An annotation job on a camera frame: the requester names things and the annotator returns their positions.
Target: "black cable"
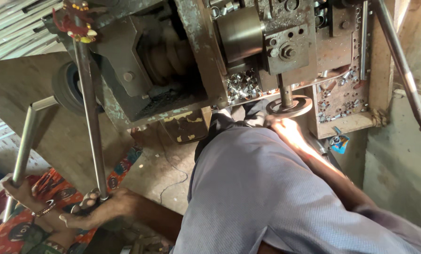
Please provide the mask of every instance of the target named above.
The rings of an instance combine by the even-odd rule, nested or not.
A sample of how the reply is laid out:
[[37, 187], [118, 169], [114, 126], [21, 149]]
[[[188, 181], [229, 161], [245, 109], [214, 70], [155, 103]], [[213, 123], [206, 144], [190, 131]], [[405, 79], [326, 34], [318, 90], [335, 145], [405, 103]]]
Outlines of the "black cable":
[[159, 127], [160, 127], [161, 125], [159, 124], [159, 125], [157, 125], [157, 130], [156, 130], [156, 133], [157, 133], [157, 138], [158, 138], [158, 140], [159, 140], [159, 143], [162, 145], [162, 149], [163, 149], [163, 156], [165, 157], [165, 159], [167, 160], [167, 162], [175, 169], [175, 170], [178, 170], [178, 171], [180, 171], [180, 172], [182, 172], [182, 173], [184, 173], [185, 174], [185, 179], [184, 180], [182, 180], [182, 181], [180, 181], [180, 182], [177, 182], [177, 183], [173, 183], [173, 184], [171, 184], [171, 185], [169, 185], [169, 186], [167, 186], [165, 189], [163, 189], [163, 191], [160, 193], [160, 204], [162, 204], [162, 194], [163, 194], [163, 192], [165, 191], [165, 190], [167, 190], [169, 187], [171, 187], [171, 186], [173, 186], [173, 185], [175, 185], [175, 184], [179, 184], [179, 183], [183, 183], [183, 182], [185, 182], [187, 179], [188, 179], [188, 174], [187, 173], [185, 173], [184, 171], [182, 171], [182, 170], [179, 170], [177, 167], [175, 167], [174, 165], [173, 165], [173, 163], [171, 163], [169, 160], [168, 160], [168, 157], [167, 157], [167, 151], [165, 150], [165, 146], [163, 145], [163, 143], [162, 143], [162, 140], [160, 139], [160, 136], [159, 136]]

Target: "bangle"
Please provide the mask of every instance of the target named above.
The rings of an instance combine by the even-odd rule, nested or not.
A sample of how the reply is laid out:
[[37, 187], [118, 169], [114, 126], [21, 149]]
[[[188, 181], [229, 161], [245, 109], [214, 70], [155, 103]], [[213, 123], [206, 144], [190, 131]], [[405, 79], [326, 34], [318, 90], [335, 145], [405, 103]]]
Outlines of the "bangle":
[[37, 218], [39, 218], [39, 217], [42, 217], [42, 216], [44, 216], [45, 214], [47, 214], [48, 212], [50, 212], [52, 209], [54, 209], [54, 207], [55, 207], [55, 203], [54, 203], [54, 200], [53, 199], [51, 199], [51, 200], [48, 200], [46, 203], [50, 203], [49, 204], [49, 206], [48, 207], [46, 207], [46, 208], [44, 208], [43, 210], [41, 210], [41, 211], [39, 211], [39, 212], [32, 212], [32, 215], [33, 216], [35, 216], [35, 217], [37, 217]]

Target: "shaft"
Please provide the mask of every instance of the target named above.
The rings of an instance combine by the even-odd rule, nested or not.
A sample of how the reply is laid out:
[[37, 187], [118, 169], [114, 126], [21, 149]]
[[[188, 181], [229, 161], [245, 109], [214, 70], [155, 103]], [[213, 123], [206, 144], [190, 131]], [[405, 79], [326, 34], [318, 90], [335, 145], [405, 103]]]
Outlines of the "shaft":
[[367, 46], [367, 20], [369, 14], [369, 3], [363, 2], [363, 15], [361, 24], [361, 59], [360, 59], [360, 80], [366, 80], [366, 46]]
[[[85, 24], [77, 16], [74, 17], [76, 26], [84, 27]], [[101, 199], [108, 198], [107, 184], [105, 180], [104, 156], [101, 144], [101, 131], [99, 129], [98, 104], [96, 102], [95, 88], [91, 79], [89, 50], [85, 43], [74, 42], [74, 50], [79, 70], [80, 85], [82, 87], [83, 103], [85, 106], [85, 115], [87, 117], [88, 131], [91, 141], [91, 151], [93, 153], [93, 162], [95, 164], [96, 180], [101, 193]]]
[[403, 87], [405, 89], [406, 96], [410, 102], [414, 117], [419, 124], [419, 130], [421, 131], [421, 101], [419, 100], [419, 95], [417, 94], [416, 84], [414, 83], [410, 67], [406, 62], [405, 54], [403, 53], [399, 38], [394, 29], [393, 20], [383, 0], [373, 0], [372, 5], [383, 29], [384, 36], [388, 43], [389, 50], [391, 51], [391, 55], [393, 56], [397, 70], [403, 79]]
[[283, 76], [281, 75], [281, 73], [276, 75], [276, 79], [278, 82], [278, 88], [280, 89], [281, 107], [292, 107], [294, 105], [294, 100], [292, 99], [292, 86], [284, 86]]

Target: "grey cloth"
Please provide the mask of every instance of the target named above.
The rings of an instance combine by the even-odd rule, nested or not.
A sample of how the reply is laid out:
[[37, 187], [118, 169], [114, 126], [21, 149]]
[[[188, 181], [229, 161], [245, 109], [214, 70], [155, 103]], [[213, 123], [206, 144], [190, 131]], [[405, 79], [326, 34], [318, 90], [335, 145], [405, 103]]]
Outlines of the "grey cloth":
[[421, 229], [381, 209], [344, 209], [275, 132], [232, 127], [202, 151], [174, 254], [421, 253]]

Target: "hand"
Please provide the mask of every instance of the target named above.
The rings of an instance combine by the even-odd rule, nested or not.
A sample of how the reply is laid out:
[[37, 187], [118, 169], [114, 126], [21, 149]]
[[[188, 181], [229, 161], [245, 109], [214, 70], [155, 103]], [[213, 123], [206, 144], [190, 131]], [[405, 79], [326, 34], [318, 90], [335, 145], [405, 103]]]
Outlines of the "hand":
[[297, 122], [289, 118], [277, 119], [271, 127], [295, 152], [312, 150], [304, 140]]
[[30, 186], [27, 179], [23, 180], [19, 188], [13, 186], [13, 180], [11, 178], [2, 182], [2, 187], [5, 189], [7, 195], [11, 196], [27, 208], [35, 201], [35, 198], [32, 195], [32, 186]]
[[[93, 190], [85, 195], [79, 207], [74, 206], [72, 212], [88, 208], [95, 204], [99, 191]], [[140, 195], [126, 188], [120, 188], [110, 193], [109, 198], [87, 216], [77, 216], [70, 213], [60, 215], [68, 228], [91, 229], [119, 216], [134, 216]]]

